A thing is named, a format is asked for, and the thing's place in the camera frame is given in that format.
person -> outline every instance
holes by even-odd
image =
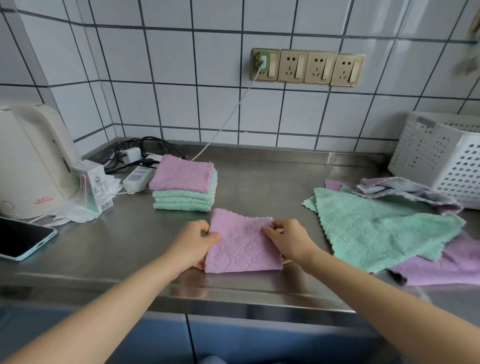
[[[335,292],[414,363],[480,363],[479,328],[324,252],[294,219],[277,219],[273,226],[275,230],[264,227],[264,233],[283,255]],[[2,363],[104,363],[160,291],[220,240],[219,233],[208,229],[203,220],[187,223],[160,257]]]

barcode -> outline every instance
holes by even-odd
[[[110,200],[108,202],[105,202],[102,206],[100,206],[100,212],[104,212],[107,208],[113,206],[113,201]]]

plastic laundry basket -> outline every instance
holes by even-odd
[[[388,170],[480,209],[480,118],[410,112]]]

phone screen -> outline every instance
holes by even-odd
[[[0,218],[0,254],[16,258],[48,237],[54,229]]]

gold outlet plate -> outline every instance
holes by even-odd
[[[280,53],[278,81],[295,83],[303,82],[305,69],[307,68],[307,60],[307,50],[283,49]]]
[[[336,58],[330,85],[356,86],[364,60],[364,54],[339,54]]]
[[[305,71],[306,84],[329,84],[335,67],[336,52],[311,50]]]
[[[257,72],[258,72],[258,68],[256,67],[257,54],[261,50],[266,50],[270,52],[270,65],[269,65],[268,72],[258,74],[257,81],[276,81],[276,76],[278,74],[278,63],[280,61],[279,49],[265,49],[265,48],[252,49],[252,57],[250,59],[250,63],[251,63],[250,79],[253,80],[257,75]]]

